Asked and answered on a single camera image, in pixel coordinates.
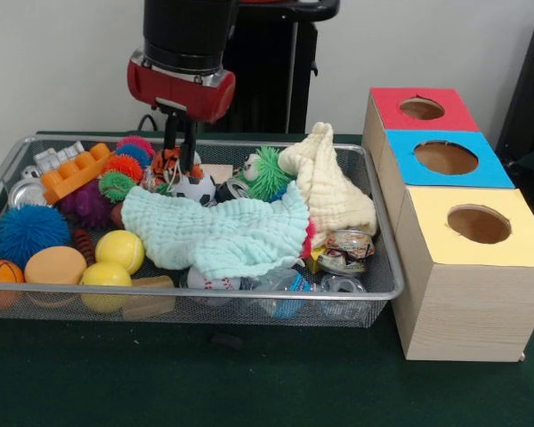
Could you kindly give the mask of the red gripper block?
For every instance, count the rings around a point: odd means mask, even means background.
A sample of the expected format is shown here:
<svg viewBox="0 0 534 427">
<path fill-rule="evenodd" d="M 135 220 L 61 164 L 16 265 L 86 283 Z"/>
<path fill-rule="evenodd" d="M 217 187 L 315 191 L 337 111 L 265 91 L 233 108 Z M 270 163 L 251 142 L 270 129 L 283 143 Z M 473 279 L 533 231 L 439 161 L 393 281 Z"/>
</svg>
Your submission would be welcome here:
<svg viewBox="0 0 534 427">
<path fill-rule="evenodd" d="M 127 66 L 127 84 L 132 96 L 151 107 L 162 107 L 166 115 L 163 149 L 174 149 L 179 116 L 184 112 L 184 140 L 181 145 L 180 167 L 190 173 L 194 165 L 197 123 L 214 123 L 228 111 L 236 86 L 235 75 L 221 69 L 218 73 L 203 76 L 179 77 L 130 60 Z"/>
</svg>

